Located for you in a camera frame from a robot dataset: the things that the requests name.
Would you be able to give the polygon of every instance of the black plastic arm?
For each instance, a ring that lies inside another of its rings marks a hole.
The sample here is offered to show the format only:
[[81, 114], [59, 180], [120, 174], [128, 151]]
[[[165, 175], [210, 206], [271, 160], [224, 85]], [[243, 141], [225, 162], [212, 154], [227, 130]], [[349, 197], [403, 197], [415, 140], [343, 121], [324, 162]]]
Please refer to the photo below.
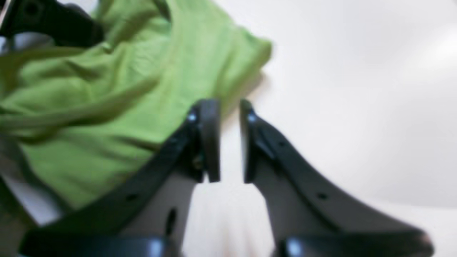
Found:
[[175, 257], [193, 188], [219, 176], [219, 105], [202, 100], [161, 150], [123, 185], [86, 208], [32, 230], [28, 257]]
[[104, 38], [102, 27], [79, 7], [56, 0], [6, 0], [2, 12], [0, 36], [38, 32], [76, 47], [91, 47]]
[[266, 199], [279, 257], [429, 257], [428, 235], [340, 190], [241, 102], [245, 182]]

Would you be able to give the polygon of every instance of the white background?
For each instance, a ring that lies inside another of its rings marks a hole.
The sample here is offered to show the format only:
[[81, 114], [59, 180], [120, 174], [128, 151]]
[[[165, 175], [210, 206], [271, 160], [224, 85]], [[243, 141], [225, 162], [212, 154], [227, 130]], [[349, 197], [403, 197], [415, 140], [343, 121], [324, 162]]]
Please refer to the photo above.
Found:
[[[217, 2], [274, 42], [249, 96], [259, 115], [341, 188], [429, 232], [435, 256], [457, 256], [457, 3]], [[242, 183], [237, 111], [221, 158], [223, 182], [194, 193], [184, 250], [266, 257], [274, 243], [264, 199]]]

